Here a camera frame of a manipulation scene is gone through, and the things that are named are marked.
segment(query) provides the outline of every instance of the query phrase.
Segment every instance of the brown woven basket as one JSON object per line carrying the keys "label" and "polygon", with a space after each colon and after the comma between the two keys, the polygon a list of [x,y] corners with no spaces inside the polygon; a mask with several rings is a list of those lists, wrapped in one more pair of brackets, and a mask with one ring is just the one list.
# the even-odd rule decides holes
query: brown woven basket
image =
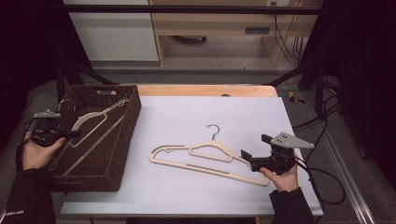
{"label": "brown woven basket", "polygon": [[[97,127],[77,147],[68,147],[51,172],[52,191],[117,191],[124,172],[141,103],[136,86],[73,86],[63,98],[58,112],[60,130],[71,130],[79,117],[91,112],[102,112],[125,98],[130,101],[95,118],[87,119],[78,130],[81,137],[72,140],[75,145]],[[119,119],[122,122],[106,135],[92,152],[68,175],[63,175],[81,156],[105,135]],[[56,158],[61,150],[55,153]]]}

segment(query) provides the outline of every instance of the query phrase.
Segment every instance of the metal hook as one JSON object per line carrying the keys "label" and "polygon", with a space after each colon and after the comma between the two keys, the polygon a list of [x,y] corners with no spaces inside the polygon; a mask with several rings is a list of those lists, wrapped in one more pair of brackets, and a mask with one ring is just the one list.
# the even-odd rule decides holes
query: metal hook
{"label": "metal hook", "polygon": [[58,111],[61,111],[61,105],[62,105],[62,103],[65,102],[65,101],[71,101],[71,102],[73,103],[73,112],[76,112],[76,103],[75,103],[74,101],[70,100],[70,99],[64,99],[64,100],[62,100],[61,102],[59,102],[59,104],[58,104]]}
{"label": "metal hook", "polygon": [[220,132],[220,128],[219,128],[219,126],[216,125],[216,124],[209,124],[209,125],[206,125],[206,128],[209,128],[209,127],[211,127],[211,126],[216,126],[216,127],[218,128],[218,131],[212,135],[212,140],[215,140],[215,135],[218,134],[218,133]]}

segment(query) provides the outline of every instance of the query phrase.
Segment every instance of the wall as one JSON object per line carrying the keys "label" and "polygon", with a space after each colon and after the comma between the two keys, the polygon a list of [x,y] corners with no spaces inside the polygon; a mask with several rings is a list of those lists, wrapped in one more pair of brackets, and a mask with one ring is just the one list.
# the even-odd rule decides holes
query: wall
{"label": "wall", "polygon": [[[147,5],[147,0],[64,0],[65,4]],[[149,14],[70,13],[90,61],[158,61]]]}

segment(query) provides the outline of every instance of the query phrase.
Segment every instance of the white table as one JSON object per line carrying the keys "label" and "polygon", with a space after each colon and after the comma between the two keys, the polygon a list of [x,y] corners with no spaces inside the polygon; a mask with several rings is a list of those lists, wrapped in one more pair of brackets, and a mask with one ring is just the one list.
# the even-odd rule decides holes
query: white table
{"label": "white table", "polygon": [[[272,215],[269,193],[275,189],[224,177],[155,164],[149,153],[162,145],[192,145],[215,140],[235,154],[244,149],[253,157],[267,157],[270,146],[261,134],[291,133],[290,121],[278,97],[141,96],[142,110],[125,173],[118,192],[69,193],[61,213],[105,217],[260,217]],[[191,156],[163,155],[175,160]],[[206,160],[200,165],[260,178],[239,162]],[[323,215],[318,199],[299,169],[299,183],[315,216]]]}

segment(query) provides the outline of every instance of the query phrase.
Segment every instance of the floor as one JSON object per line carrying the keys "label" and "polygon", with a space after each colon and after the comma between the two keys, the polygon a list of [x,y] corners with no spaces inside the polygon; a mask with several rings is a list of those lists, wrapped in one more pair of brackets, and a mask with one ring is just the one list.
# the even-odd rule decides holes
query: floor
{"label": "floor", "polygon": [[[282,60],[279,67],[270,64],[260,38],[214,37],[209,36],[205,43],[195,39],[173,37],[169,41],[163,67],[152,63],[93,63],[97,72],[111,80],[122,83],[212,83],[212,84],[263,84],[280,77],[295,65]],[[94,82],[83,76],[86,82]],[[283,98],[292,126],[315,117],[312,110],[314,89],[298,91],[296,83],[299,77],[278,86],[277,92]],[[290,100],[290,91],[295,99],[304,100],[304,104]],[[325,97],[332,92],[325,91]],[[56,85],[47,83],[30,92],[32,103],[23,113],[20,124],[13,132],[4,150],[0,154],[0,208],[6,203],[7,193],[11,187],[15,170],[13,167],[15,146],[21,136],[24,123],[37,111],[57,107]],[[323,122],[299,132],[296,136],[315,142]],[[375,161],[361,158],[356,134],[342,113],[342,108],[328,117],[325,134],[318,142],[315,153],[309,162],[310,167],[323,169],[340,179],[348,174],[352,181],[344,183],[347,187],[346,200],[340,204],[326,204],[325,216],[320,223],[396,223],[396,193],[389,185]],[[341,155],[346,169],[334,160],[334,151]],[[314,173],[318,188],[324,199],[339,201],[342,191],[339,184],[323,173]],[[53,193],[54,209],[59,218],[58,223],[90,223],[86,217],[65,217],[60,214],[64,195]],[[364,210],[366,216],[359,214]],[[271,218],[262,219],[270,223]],[[122,218],[95,218],[95,223],[125,223]]]}

